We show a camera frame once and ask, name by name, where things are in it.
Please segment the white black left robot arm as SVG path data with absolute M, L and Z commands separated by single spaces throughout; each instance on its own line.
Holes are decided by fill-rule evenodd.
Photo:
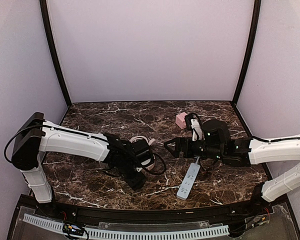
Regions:
M 49 204 L 55 196 L 38 159 L 40 152 L 63 153 L 103 162 L 108 171 L 116 169 L 134 191 L 145 184 L 144 172 L 160 176 L 167 170 L 165 162 L 162 171 L 152 170 L 156 160 L 162 157 L 152 151 L 145 139 L 131 142 L 110 133 L 70 129 L 45 120 L 41 112 L 35 112 L 22 125 L 4 147 L 5 151 L 11 143 L 14 144 L 12 155 L 8 157 L 5 152 L 4 158 L 24 175 L 39 204 Z

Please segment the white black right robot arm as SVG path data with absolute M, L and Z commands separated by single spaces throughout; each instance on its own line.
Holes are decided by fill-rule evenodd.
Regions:
M 258 137 L 232 139 L 226 122 L 211 119 L 199 123 L 190 121 L 192 137 L 175 137 L 164 147 L 175 158 L 200 158 L 221 161 L 232 167 L 249 167 L 270 162 L 298 161 L 280 176 L 255 186 L 251 202 L 271 203 L 300 187 L 300 134 L 283 138 Z

